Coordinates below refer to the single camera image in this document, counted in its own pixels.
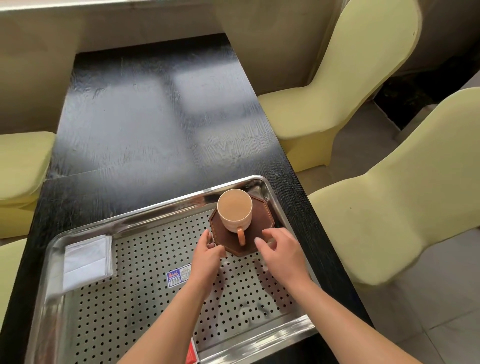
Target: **black wooden table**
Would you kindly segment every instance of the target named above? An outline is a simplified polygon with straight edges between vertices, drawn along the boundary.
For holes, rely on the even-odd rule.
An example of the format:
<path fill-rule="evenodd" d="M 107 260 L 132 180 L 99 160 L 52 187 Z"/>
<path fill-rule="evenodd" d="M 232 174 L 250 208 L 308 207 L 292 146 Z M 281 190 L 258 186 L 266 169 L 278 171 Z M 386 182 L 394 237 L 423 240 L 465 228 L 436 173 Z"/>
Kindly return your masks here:
<path fill-rule="evenodd" d="M 323 289 L 371 321 L 225 35 L 79 54 L 0 336 L 24 360 L 44 253 L 59 233 L 260 174 Z M 335 363 L 317 334 L 260 363 Z"/>

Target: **perforated metal tray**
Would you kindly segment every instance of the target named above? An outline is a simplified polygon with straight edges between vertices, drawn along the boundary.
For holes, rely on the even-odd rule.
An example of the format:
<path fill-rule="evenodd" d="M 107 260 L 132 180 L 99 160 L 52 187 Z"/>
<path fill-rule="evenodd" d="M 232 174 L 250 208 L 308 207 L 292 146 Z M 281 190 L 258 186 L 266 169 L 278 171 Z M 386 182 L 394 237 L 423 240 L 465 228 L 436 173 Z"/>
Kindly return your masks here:
<path fill-rule="evenodd" d="M 48 248 L 27 362 L 115 363 L 146 332 L 182 285 L 166 274 L 188 264 L 220 195 L 243 188 L 290 228 L 265 178 L 252 176 L 61 234 Z M 111 234 L 118 275 L 59 293 L 65 246 Z M 228 254 L 204 302 L 194 340 L 202 363 L 251 363 L 315 333 L 261 255 Z"/>

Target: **orange mug handle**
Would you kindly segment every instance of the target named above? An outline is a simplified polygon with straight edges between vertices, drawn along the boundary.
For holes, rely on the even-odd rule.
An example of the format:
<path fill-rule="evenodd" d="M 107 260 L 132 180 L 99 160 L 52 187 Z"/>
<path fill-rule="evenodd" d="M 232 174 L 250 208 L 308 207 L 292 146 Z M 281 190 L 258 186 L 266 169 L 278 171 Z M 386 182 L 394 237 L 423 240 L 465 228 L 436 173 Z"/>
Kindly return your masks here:
<path fill-rule="evenodd" d="M 239 242 L 241 246 L 245 246 L 246 241 L 245 241 L 245 233 L 243 232 L 242 228 L 237 229 L 237 234 L 239 236 Z"/>

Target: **napkin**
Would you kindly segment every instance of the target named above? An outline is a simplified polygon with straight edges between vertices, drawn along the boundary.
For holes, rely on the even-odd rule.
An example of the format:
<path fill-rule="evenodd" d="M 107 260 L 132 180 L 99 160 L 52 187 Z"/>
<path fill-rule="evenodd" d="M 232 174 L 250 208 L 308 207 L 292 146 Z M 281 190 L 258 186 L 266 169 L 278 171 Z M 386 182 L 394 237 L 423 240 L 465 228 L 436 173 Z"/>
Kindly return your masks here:
<path fill-rule="evenodd" d="M 65 247 L 63 292 L 111 277 L 112 237 L 100 235 Z"/>

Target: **person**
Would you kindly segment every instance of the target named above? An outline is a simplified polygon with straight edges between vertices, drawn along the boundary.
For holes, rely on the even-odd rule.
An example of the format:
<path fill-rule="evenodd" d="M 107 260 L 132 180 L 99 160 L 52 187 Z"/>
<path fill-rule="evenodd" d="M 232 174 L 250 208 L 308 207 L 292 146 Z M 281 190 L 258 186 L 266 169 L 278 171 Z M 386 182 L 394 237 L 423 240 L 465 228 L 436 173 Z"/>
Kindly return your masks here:
<path fill-rule="evenodd" d="M 330 297 L 310 278 L 299 242 L 285 228 L 263 231 L 255 244 L 272 275 L 280 282 L 322 335 L 340 364 L 419 364 L 375 329 Z M 204 300 L 215 282 L 221 245 L 209 244 L 209 230 L 200 237 L 185 286 L 164 313 L 120 360 L 120 364 L 184 364 Z"/>

